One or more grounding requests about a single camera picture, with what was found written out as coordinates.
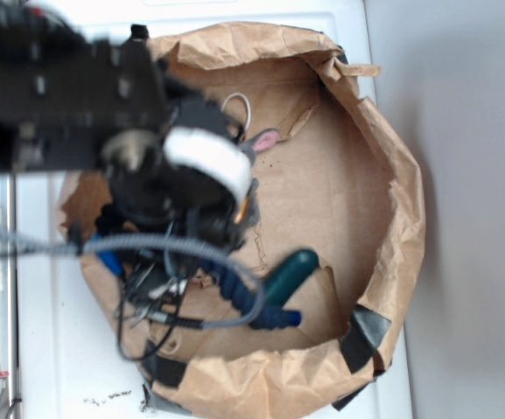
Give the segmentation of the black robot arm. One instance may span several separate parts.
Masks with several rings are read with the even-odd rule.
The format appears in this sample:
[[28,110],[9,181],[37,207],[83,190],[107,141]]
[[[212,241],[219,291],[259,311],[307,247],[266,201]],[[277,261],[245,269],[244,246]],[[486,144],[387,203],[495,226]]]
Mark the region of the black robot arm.
[[0,1],[0,172],[100,171],[102,236],[132,225],[239,249],[252,183],[242,135],[142,41],[89,41]]

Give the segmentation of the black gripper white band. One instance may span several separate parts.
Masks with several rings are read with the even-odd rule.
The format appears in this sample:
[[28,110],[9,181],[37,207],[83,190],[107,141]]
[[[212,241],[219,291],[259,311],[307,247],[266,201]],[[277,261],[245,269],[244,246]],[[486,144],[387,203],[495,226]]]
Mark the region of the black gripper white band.
[[122,127],[101,145],[111,196],[101,232],[139,231],[238,249],[253,206],[253,149],[244,127],[214,100],[183,84],[167,87],[159,126]]

